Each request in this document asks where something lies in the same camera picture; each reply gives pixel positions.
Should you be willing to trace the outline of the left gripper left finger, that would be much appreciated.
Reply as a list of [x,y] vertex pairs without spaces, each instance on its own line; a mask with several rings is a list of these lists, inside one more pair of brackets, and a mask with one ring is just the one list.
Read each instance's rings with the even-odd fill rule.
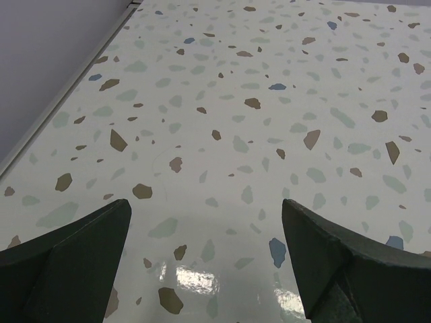
[[102,322],[131,206],[119,199],[1,252],[2,322]]

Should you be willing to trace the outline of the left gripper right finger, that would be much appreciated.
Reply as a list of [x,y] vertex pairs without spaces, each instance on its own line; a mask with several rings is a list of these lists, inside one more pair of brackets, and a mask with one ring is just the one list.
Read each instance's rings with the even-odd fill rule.
[[429,322],[430,253],[414,254],[331,222],[292,199],[282,223],[311,322]]

